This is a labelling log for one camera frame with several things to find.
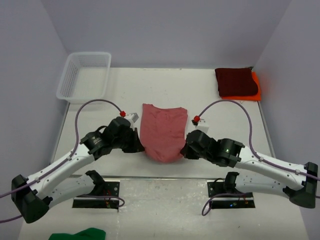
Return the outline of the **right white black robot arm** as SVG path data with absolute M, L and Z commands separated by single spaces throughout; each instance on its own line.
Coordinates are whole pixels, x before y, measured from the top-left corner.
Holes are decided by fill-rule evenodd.
M 187 134 L 180 153 L 186 159 L 204 159 L 219 167 L 252 173 L 228 172 L 223 186 L 216 190 L 216 196 L 243 197 L 247 193 L 263 193 L 284 197 L 302 208 L 316 207 L 319 178 L 315 163 L 294 164 L 258 155 L 241 142 L 229 138 L 215 140 L 200 130 Z

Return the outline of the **pink t shirt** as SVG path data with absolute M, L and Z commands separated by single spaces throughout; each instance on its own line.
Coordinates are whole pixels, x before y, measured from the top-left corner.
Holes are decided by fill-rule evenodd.
M 139 138 L 145 154 L 164 164 L 180 160 L 187 120 L 188 111 L 183 107 L 158 108 L 144 103 Z

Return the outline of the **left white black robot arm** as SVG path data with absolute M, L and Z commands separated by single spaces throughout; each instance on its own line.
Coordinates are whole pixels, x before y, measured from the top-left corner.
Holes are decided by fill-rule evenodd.
M 137 113 L 114 118 L 108 126 L 89 132 L 74 150 L 46 168 L 11 181 L 11 199 L 24 221 L 34 223 L 55 205 L 78 196 L 98 198 L 104 190 L 104 180 L 95 171 L 87 171 L 70 183 L 64 183 L 77 170 L 93 163 L 114 149 L 124 153 L 144 151 L 138 130 L 134 126 Z

